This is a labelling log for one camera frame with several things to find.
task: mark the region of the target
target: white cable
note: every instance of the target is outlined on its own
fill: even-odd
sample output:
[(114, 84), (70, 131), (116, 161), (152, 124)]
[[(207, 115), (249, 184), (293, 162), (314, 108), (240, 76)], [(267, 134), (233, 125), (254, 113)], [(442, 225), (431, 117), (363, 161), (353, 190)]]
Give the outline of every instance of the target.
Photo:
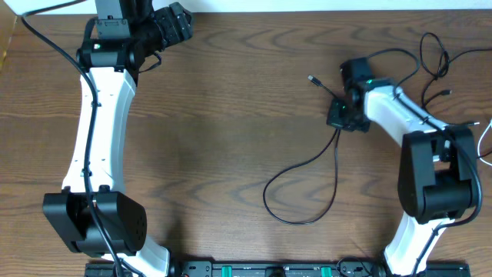
[[(485, 128), (485, 131), (484, 133), (482, 134), (482, 136), (480, 137), (480, 139), (478, 140), (478, 145), (477, 145), (477, 154), (478, 154), (478, 157), (480, 157), (480, 144), (482, 143), (482, 139), (484, 138), (485, 134), (487, 134), (487, 131), (492, 128), (492, 119), (490, 120), (490, 123), (489, 125)], [(484, 159), (480, 158), (480, 160), (482, 162), (484, 162), (485, 164), (489, 165), (489, 166), (492, 166), (492, 163), (489, 163), (487, 161), (485, 161)]]

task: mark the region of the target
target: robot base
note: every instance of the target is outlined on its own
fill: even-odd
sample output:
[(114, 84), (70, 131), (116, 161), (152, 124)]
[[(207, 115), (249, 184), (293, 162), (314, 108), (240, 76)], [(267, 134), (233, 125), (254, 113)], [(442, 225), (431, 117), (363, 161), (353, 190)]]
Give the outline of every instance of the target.
[[(363, 261), (370, 276), (386, 277), (381, 264)], [(182, 273), (169, 277), (365, 277), (369, 276), (360, 262), (341, 262), (339, 273), (336, 262), (327, 263), (223, 263), (223, 262), (183, 262)], [(87, 264), (86, 277), (110, 277), (112, 264)], [(428, 263), (427, 269), (418, 276), (471, 277), (470, 268), (463, 263)]]

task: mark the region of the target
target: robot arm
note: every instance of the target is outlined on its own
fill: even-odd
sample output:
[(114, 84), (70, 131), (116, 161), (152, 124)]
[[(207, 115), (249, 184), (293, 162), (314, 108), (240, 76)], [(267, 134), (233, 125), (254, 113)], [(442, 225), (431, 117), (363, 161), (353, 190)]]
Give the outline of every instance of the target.
[[(457, 150), (421, 118), (450, 132), (470, 157), (474, 156), (473, 135), (466, 127), (449, 126), (427, 114), (402, 88), (394, 90), (390, 79), (376, 79), (366, 58), (345, 62), (341, 72), (346, 99), (332, 102), (327, 124), (350, 132), (367, 132), (370, 123), (376, 122), (401, 147), (398, 196), (404, 214), (393, 241), (384, 250), (384, 259), (390, 274), (410, 275), (425, 250), (417, 267), (417, 272), (422, 272), (445, 230), (440, 229), (436, 239), (425, 248), (434, 229), (454, 222), (466, 209), (475, 206), (477, 192)], [(435, 171), (434, 162), (449, 162), (450, 168)]]
[[(123, 148), (131, 101), (145, 58), (192, 36), (193, 16), (174, 3), (154, 11), (150, 0), (96, 0), (98, 38), (77, 52), (98, 94), (91, 144), (90, 190), (97, 213), (122, 264), (144, 276), (169, 275), (169, 251), (147, 235), (145, 209), (125, 196)], [(72, 252), (112, 260), (88, 210), (82, 169), (92, 96), (81, 77), (82, 101), (74, 155), (61, 193), (45, 195), (43, 212)]]

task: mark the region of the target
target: wood grain surface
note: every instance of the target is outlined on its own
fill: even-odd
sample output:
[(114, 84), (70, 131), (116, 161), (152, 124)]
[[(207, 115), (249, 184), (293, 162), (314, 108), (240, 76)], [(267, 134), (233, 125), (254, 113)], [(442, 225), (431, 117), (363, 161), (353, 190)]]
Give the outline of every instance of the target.
[[(141, 76), (128, 118), (124, 157), (128, 195), (148, 214), (148, 233), (174, 254), (217, 260), (336, 260), (376, 257), (392, 240), (400, 150), (377, 125), (341, 134), (340, 182), (329, 213), (310, 226), (275, 221), (261, 201), (276, 172), (318, 153), (330, 96), (341, 95), (338, 66), (390, 47), (417, 54), (425, 31), (453, 55), (492, 45), (489, 11), (197, 14), (194, 38), (163, 53)], [(42, 33), (67, 52), (81, 45), (88, 16), (38, 16)], [(424, 47), (430, 66), (439, 49)], [(399, 79), (412, 61), (399, 54), (371, 60), (379, 76)], [(477, 120), (478, 139), (492, 117), (492, 53), (452, 65), (430, 92), (452, 88), (429, 109), (443, 120)], [(419, 99), (429, 76), (403, 85)], [(18, 25), (0, 75), (0, 275), (80, 276), (88, 257), (71, 254), (42, 214), (58, 192), (72, 156), (80, 112), (77, 72)], [(484, 148), (491, 147), (487, 138)], [(464, 260), (490, 275), (490, 168), (479, 163), (484, 207), (469, 225), (450, 229), (433, 260)], [(333, 149), (314, 165), (275, 182), (268, 201), (291, 220), (309, 219), (333, 190)]]

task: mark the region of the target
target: cable connector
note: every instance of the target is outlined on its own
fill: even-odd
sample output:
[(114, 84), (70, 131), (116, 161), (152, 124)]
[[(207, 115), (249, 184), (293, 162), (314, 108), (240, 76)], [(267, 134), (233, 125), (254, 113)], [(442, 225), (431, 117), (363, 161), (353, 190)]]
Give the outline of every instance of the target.
[(332, 92), (329, 88), (325, 87), (325, 86), (323, 85), (323, 83), (321, 83), (321, 81), (320, 81), (320, 80), (318, 80), (318, 79), (317, 79), (316, 77), (314, 77), (313, 75), (309, 75), (307, 78), (308, 78), (308, 79), (309, 79), (309, 81), (311, 81), (313, 84), (315, 84), (315, 85), (317, 85), (317, 86), (319, 86), (319, 87), (324, 88), (324, 90), (325, 90), (325, 91), (327, 91), (328, 93), (330, 93), (330, 94), (331, 94), (331, 96), (333, 96), (334, 98), (338, 98), (338, 96), (336, 96), (336, 95), (335, 95), (335, 94), (334, 94), (334, 93), (333, 93), (333, 92)]
[(311, 81), (313, 84), (317, 85), (317, 86), (323, 86), (323, 84), (321, 83), (320, 80), (318, 80), (316, 77), (314, 77), (313, 75), (309, 75), (307, 77), (309, 79), (309, 81)]

